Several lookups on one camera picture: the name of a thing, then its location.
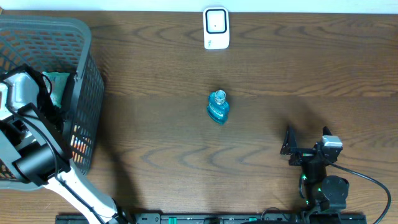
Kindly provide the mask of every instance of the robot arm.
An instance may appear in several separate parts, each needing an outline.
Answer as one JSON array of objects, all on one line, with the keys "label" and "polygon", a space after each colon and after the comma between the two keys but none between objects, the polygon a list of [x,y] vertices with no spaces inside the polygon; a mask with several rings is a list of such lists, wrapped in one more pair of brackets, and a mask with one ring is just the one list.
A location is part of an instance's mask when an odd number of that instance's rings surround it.
[{"label": "robot arm", "polygon": [[[353,217],[347,219],[341,214],[341,211],[346,208],[349,183],[346,179],[335,175],[327,176],[326,166],[328,165],[370,180],[383,188],[387,194],[387,205],[374,223],[379,223],[386,215],[391,205],[390,191],[371,177],[334,164],[342,150],[343,143],[338,136],[332,135],[327,127],[323,128],[321,140],[317,141],[312,148],[297,147],[294,131],[288,127],[280,153],[290,155],[290,166],[302,168],[299,192],[300,196],[305,198],[302,192],[302,185],[304,185],[308,208],[300,212],[300,219],[305,223],[348,223],[353,220]],[[359,217],[358,221],[363,222],[364,217]]]},{"label": "robot arm", "polygon": [[40,74],[22,66],[0,78],[0,157],[15,179],[58,193],[90,223],[134,223],[76,167]]}]

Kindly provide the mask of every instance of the wooden table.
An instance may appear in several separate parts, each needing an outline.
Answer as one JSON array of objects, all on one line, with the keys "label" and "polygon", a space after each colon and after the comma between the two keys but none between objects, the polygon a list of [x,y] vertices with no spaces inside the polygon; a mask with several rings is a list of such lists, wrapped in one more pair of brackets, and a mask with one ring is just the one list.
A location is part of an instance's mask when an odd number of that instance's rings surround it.
[{"label": "wooden table", "polygon": [[[106,82],[88,178],[132,212],[262,212],[305,205],[300,168],[279,155],[287,123],[311,147],[327,125],[337,164],[385,183],[398,208],[398,17],[231,13],[226,50],[205,50],[201,13],[5,11],[76,17],[92,31]],[[206,113],[222,88],[224,126]],[[375,184],[347,178],[349,212],[372,223],[386,205]],[[48,190],[0,191],[1,223],[53,223],[76,213]]]}]

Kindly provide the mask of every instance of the gray plastic basket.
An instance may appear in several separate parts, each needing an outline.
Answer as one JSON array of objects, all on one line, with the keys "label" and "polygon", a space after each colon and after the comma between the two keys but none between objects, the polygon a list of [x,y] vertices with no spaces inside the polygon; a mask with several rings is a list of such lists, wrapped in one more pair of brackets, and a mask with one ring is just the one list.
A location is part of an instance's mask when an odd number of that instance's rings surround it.
[{"label": "gray plastic basket", "polygon": [[[67,111],[67,120],[62,135],[83,174],[90,167],[104,94],[90,44],[90,29],[78,19],[0,16],[0,73],[23,63],[39,72],[76,73],[63,94],[62,110]],[[37,189],[34,184],[15,180],[1,160],[0,166],[0,189]]]}]

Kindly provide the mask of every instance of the blue glass bottle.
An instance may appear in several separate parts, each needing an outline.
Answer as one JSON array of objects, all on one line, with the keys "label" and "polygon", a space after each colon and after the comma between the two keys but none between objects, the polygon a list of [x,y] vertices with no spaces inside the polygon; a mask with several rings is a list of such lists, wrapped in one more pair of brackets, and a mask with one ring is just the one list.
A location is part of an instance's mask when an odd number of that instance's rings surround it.
[{"label": "blue glass bottle", "polygon": [[229,112],[229,104],[226,101],[225,92],[223,90],[213,92],[208,99],[207,113],[214,121],[223,125],[228,119]]}]

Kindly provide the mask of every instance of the white wall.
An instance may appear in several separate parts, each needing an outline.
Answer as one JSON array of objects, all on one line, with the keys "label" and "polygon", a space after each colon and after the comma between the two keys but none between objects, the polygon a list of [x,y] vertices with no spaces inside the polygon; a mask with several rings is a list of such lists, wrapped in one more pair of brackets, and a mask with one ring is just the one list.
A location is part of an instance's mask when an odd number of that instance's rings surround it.
[{"label": "white wall", "polygon": [[398,14],[398,0],[0,0],[4,9],[185,11],[224,6],[231,12]]}]

